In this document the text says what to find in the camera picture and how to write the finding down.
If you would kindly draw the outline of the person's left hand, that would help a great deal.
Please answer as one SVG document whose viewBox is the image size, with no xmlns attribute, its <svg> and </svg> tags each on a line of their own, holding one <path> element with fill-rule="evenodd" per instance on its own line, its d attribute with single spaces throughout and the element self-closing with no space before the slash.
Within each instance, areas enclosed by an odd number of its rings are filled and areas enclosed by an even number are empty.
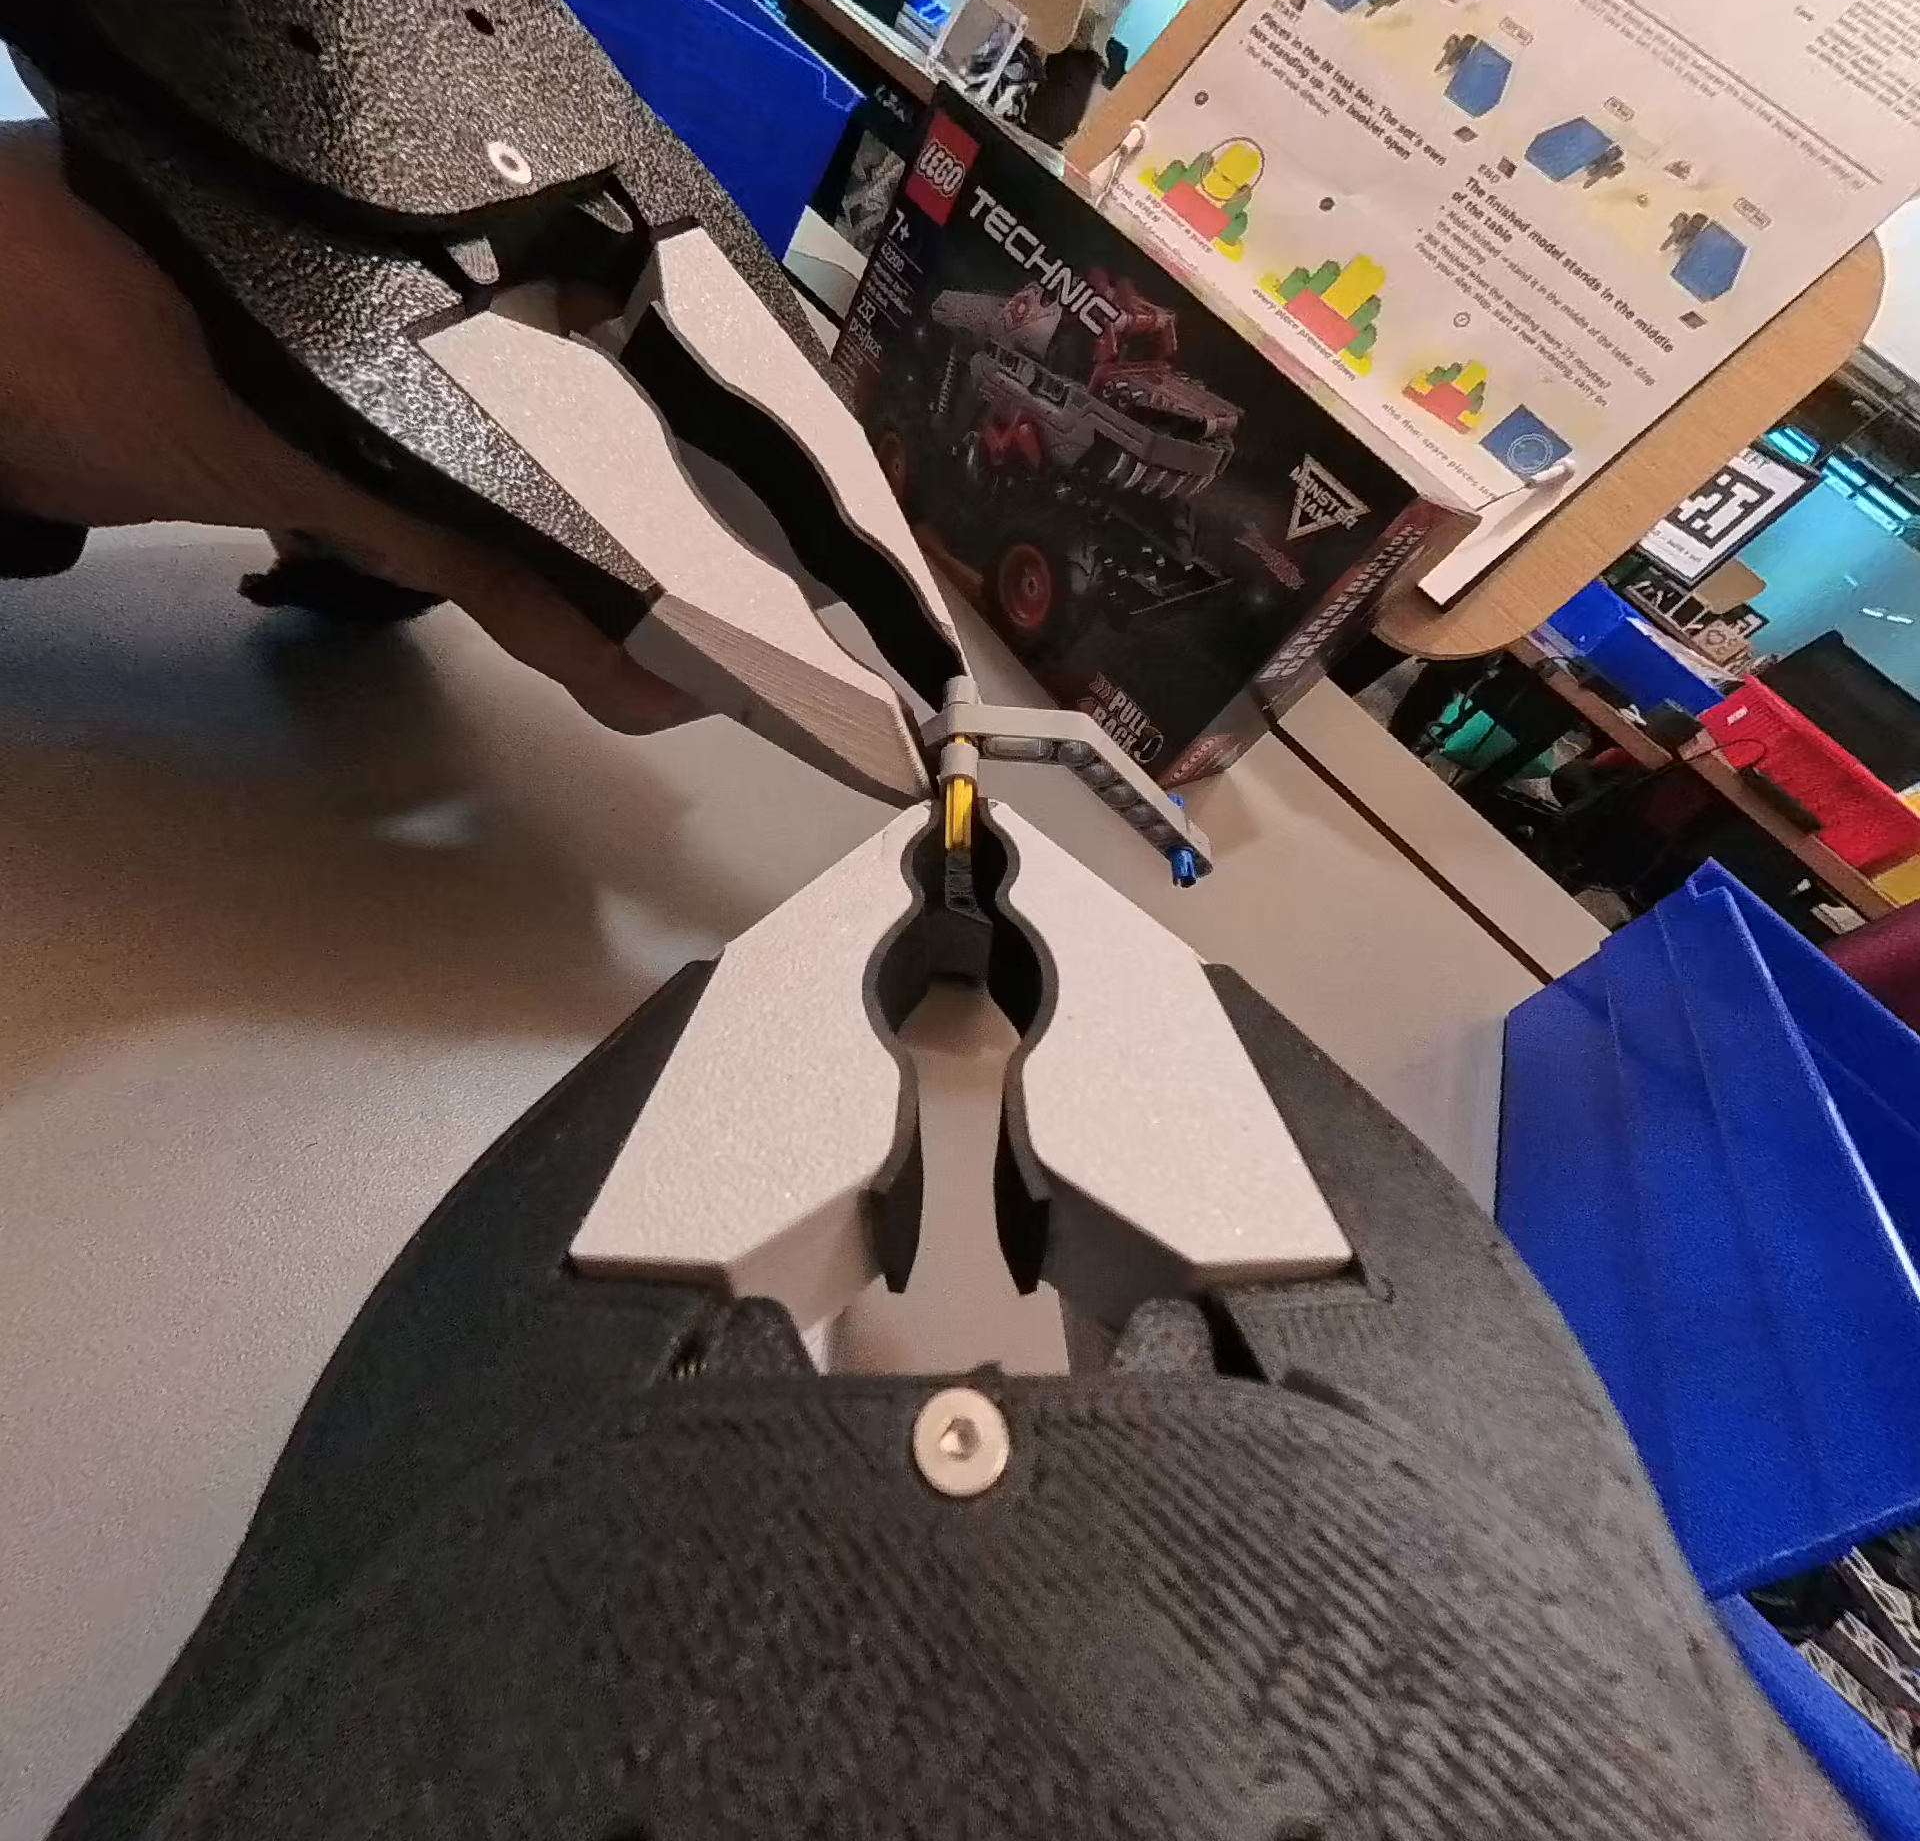
<svg viewBox="0 0 1920 1841">
<path fill-rule="evenodd" d="M 599 722 L 647 735 L 704 708 L 517 557 L 338 478 L 248 409 L 169 277 L 78 198 L 51 123 L 2 135 L 2 508 L 88 530 L 198 524 L 314 540 L 352 575 L 444 601 Z"/>
</svg>

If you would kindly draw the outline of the maroon water bottle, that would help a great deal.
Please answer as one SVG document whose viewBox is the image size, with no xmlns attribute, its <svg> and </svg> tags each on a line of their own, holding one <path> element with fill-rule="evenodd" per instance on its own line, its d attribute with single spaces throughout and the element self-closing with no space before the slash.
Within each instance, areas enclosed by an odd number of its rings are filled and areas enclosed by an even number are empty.
<svg viewBox="0 0 1920 1841">
<path fill-rule="evenodd" d="M 1837 934 L 1821 952 L 1890 1014 L 1918 1030 L 1918 934 L 1920 904 Z"/>
</svg>

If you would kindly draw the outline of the blue plastic storage bin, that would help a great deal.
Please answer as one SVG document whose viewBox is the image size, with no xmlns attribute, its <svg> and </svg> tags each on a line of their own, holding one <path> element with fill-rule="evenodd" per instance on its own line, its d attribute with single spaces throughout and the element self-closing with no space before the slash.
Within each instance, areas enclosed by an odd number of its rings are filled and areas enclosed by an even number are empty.
<svg viewBox="0 0 1920 1841">
<path fill-rule="evenodd" d="M 1871 1836 L 1916 1766 L 1749 1594 L 1918 1515 L 1918 1039 L 1714 861 L 1502 1030 L 1496 1218 Z"/>
<path fill-rule="evenodd" d="M 859 92 L 756 0 L 564 0 L 786 257 Z"/>
</svg>

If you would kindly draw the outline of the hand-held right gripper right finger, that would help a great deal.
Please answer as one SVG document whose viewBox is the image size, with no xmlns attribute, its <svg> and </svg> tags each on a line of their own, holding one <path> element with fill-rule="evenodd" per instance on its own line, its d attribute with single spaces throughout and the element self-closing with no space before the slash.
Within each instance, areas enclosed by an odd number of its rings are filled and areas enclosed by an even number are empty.
<svg viewBox="0 0 1920 1841">
<path fill-rule="evenodd" d="M 1204 961 L 1004 802 L 981 806 L 989 990 L 1006 1064 L 995 1221 L 1100 1369 L 1151 1302 L 1354 1265 Z"/>
</svg>

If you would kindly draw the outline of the black white marker sign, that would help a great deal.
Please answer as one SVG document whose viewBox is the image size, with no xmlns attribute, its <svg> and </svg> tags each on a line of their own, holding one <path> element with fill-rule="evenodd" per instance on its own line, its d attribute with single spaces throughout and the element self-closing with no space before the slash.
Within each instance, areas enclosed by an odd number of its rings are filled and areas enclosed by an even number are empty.
<svg viewBox="0 0 1920 1841">
<path fill-rule="evenodd" d="M 1676 504 L 1637 542 L 1635 554 L 1689 587 L 1732 559 L 1790 511 L 1817 476 L 1806 464 L 1754 444 Z"/>
</svg>

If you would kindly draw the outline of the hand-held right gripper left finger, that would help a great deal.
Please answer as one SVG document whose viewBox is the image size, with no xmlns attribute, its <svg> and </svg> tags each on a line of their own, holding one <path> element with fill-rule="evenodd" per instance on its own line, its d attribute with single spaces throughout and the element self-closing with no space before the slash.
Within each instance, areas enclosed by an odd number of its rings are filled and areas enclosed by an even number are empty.
<svg viewBox="0 0 1920 1841">
<path fill-rule="evenodd" d="M 774 1302 L 825 1369 L 923 1209 L 919 1087 L 900 1030 L 931 985 L 910 806 L 725 946 L 569 1247 L 586 1278 Z"/>
</svg>

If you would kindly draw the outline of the black lego set box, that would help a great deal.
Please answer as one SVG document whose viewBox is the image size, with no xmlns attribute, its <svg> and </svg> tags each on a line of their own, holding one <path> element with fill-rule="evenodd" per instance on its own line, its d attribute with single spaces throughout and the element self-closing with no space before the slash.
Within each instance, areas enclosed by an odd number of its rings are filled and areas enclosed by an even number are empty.
<svg viewBox="0 0 1920 1841">
<path fill-rule="evenodd" d="M 1165 788 L 1476 526 L 946 83 L 833 365 L 941 579 Z"/>
</svg>

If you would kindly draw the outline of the red plastic bin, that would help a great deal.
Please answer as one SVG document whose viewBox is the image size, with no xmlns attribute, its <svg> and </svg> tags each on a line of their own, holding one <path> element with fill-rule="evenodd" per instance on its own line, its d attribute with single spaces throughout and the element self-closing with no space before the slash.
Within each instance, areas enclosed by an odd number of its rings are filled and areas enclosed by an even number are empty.
<svg viewBox="0 0 1920 1841">
<path fill-rule="evenodd" d="M 1699 722 L 1735 770 L 1811 813 L 1819 845 L 1849 866 L 1879 874 L 1916 857 L 1916 809 L 1764 682 L 1742 679 Z"/>
</svg>

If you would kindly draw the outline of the clear acrylic picture stand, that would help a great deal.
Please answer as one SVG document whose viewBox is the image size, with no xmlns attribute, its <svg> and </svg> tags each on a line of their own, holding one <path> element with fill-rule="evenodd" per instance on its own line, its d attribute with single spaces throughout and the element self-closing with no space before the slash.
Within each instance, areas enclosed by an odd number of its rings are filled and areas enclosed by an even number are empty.
<svg viewBox="0 0 1920 1841">
<path fill-rule="evenodd" d="M 931 47 L 931 69 L 963 95 L 984 99 L 1024 38 L 1026 12 L 1012 0 L 958 0 Z"/>
</svg>

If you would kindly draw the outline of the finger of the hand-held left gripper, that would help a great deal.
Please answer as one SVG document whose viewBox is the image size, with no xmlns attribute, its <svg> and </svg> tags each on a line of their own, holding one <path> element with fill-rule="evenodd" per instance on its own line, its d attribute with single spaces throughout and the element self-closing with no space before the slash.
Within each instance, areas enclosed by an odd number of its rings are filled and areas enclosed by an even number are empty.
<svg viewBox="0 0 1920 1841">
<path fill-rule="evenodd" d="M 624 371 L 673 437 L 781 530 L 815 603 L 839 603 L 918 701 L 970 679 L 946 599 L 805 319 L 788 333 L 699 225 L 670 228 L 625 308 Z"/>
<path fill-rule="evenodd" d="M 625 308 L 581 333 L 535 286 L 425 327 L 425 397 L 450 413 L 425 464 L 704 709 L 862 795 L 931 798 L 918 696 L 851 608 L 813 601 L 748 488 L 673 437 L 624 371 Z"/>
</svg>

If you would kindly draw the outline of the grey lego chassis assembly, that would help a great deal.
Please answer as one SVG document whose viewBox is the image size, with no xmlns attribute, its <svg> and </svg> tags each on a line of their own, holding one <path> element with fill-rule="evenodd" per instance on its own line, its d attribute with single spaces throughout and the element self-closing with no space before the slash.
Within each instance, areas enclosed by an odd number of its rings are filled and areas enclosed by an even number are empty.
<svg viewBox="0 0 1920 1841">
<path fill-rule="evenodd" d="M 1174 887 L 1213 873 L 1213 847 L 1184 802 L 1151 781 L 1138 760 L 1087 713 L 985 703 L 970 677 L 948 682 L 941 708 L 919 729 L 937 779 L 948 854 L 973 847 L 984 763 L 1053 766 L 1073 775 L 1162 854 Z"/>
</svg>

